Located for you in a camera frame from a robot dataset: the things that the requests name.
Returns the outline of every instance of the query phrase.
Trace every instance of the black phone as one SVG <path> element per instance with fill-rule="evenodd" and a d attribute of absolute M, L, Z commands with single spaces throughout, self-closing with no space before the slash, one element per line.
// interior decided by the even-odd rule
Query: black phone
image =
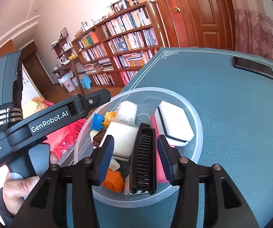
<path fill-rule="evenodd" d="M 244 69 L 256 74 L 261 74 L 273 80 L 273 70 L 271 67 L 264 64 L 234 56 L 233 66 L 238 69 Z"/>

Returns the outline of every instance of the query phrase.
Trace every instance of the pink curtain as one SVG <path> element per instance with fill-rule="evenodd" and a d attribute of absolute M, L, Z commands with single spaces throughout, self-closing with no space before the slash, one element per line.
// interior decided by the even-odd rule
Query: pink curtain
<path fill-rule="evenodd" d="M 236 51 L 273 60 L 273 1 L 233 0 Z"/>

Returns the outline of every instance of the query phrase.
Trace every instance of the door panel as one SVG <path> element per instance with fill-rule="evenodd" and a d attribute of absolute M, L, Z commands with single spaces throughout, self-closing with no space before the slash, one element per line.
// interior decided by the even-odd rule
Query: door panel
<path fill-rule="evenodd" d="M 54 84 L 43 68 L 36 53 L 31 53 L 25 59 L 23 59 L 22 62 L 40 93 L 42 95 L 46 94 L 54 86 Z"/>
<path fill-rule="evenodd" d="M 234 50 L 235 26 L 232 0 L 162 0 L 164 17 L 170 16 L 180 47 Z M 172 26 L 165 25 L 169 36 Z"/>

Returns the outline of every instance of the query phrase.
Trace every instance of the translucent plastic bowl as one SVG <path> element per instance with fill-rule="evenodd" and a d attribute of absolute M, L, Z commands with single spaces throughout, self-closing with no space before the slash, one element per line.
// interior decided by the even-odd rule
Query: translucent plastic bowl
<path fill-rule="evenodd" d="M 106 112 L 116 111 L 119 103 L 122 101 L 131 101 L 138 105 L 136 124 L 139 125 L 141 122 L 149 123 L 151 115 L 154 114 L 156 108 L 162 100 L 177 105 L 184 109 L 192 130 L 195 134 L 193 139 L 183 147 L 177 147 L 180 154 L 185 156 L 195 163 L 198 162 L 202 150 L 203 144 L 203 130 L 202 124 L 198 113 L 195 108 L 181 95 L 163 88 L 157 87 L 144 87 L 137 88 L 134 90 L 120 93 L 113 97 L 111 101 L 105 105 L 99 107 L 95 113 L 105 115 Z M 92 142 L 90 139 L 91 123 L 93 114 L 84 124 L 75 145 L 74 150 L 74 163 L 85 157 L 89 157 L 93 151 Z M 169 183 L 157 184 L 157 192 L 154 195 L 149 194 L 135 194 L 135 195 L 124 195 L 124 193 L 115 193 L 103 186 L 93 187 L 93 196 L 97 200 L 106 203 L 111 206 L 122 207 L 122 208 L 135 208 L 148 206 L 153 203 L 159 202 L 164 198 L 170 196 L 178 189 L 178 186 L 171 186 Z"/>

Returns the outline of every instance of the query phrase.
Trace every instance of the blue plastic stool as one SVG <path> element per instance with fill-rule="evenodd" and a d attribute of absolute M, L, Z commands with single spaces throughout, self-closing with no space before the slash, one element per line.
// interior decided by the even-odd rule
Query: blue plastic stool
<path fill-rule="evenodd" d="M 91 88 L 91 79 L 89 76 L 85 76 L 85 78 L 83 79 L 83 81 L 81 82 L 81 85 L 83 86 L 83 88 L 87 88 L 90 89 Z"/>
<path fill-rule="evenodd" d="M 94 113 L 91 128 L 95 129 L 95 130 L 103 129 L 103 126 L 102 126 L 101 123 L 104 122 L 104 121 L 105 121 L 105 118 L 102 115 Z"/>

